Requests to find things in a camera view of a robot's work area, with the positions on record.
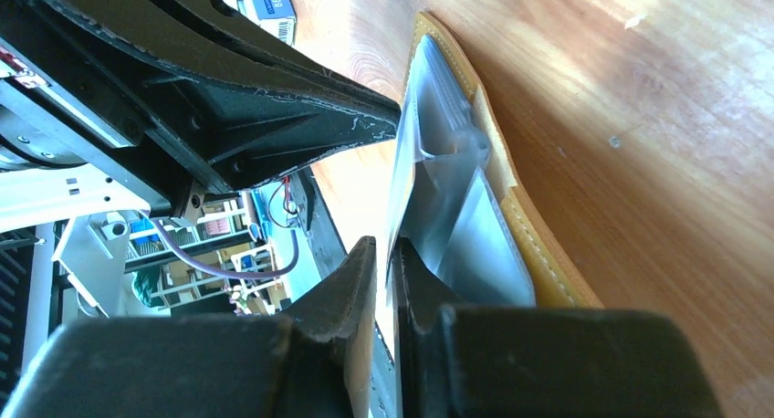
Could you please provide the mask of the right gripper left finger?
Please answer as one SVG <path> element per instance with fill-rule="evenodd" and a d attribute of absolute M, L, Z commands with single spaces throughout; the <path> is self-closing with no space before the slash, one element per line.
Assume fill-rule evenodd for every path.
<path fill-rule="evenodd" d="M 272 316 L 82 319 L 33 359 L 5 417 L 365 417 L 376 242 Z"/>

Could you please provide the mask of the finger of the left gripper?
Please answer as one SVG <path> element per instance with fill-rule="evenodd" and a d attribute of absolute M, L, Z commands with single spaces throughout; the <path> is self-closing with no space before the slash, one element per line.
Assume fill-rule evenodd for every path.
<path fill-rule="evenodd" d="M 401 114 L 223 0 L 12 0 L 12 45 L 80 109 L 70 147 L 154 192 L 272 182 Z"/>

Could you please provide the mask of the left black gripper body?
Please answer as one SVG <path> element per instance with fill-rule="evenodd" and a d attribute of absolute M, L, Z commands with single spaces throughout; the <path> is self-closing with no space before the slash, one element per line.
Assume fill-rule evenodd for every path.
<path fill-rule="evenodd" d="M 187 217 L 230 197 L 211 159 L 232 52 L 181 0 L 1 0 L 1 217 L 141 207 Z"/>

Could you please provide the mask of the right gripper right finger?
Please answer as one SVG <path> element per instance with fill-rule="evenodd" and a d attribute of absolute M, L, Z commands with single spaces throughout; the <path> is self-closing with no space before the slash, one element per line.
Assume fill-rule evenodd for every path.
<path fill-rule="evenodd" d="M 401 417 L 719 417 L 667 317 L 464 302 L 412 243 L 392 252 Z"/>

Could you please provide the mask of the blue small box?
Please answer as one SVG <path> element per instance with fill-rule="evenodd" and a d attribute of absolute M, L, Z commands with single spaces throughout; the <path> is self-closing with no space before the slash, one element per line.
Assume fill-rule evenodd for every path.
<path fill-rule="evenodd" d="M 291 0 L 236 0 L 236 8 L 281 42 L 295 45 L 297 16 Z"/>

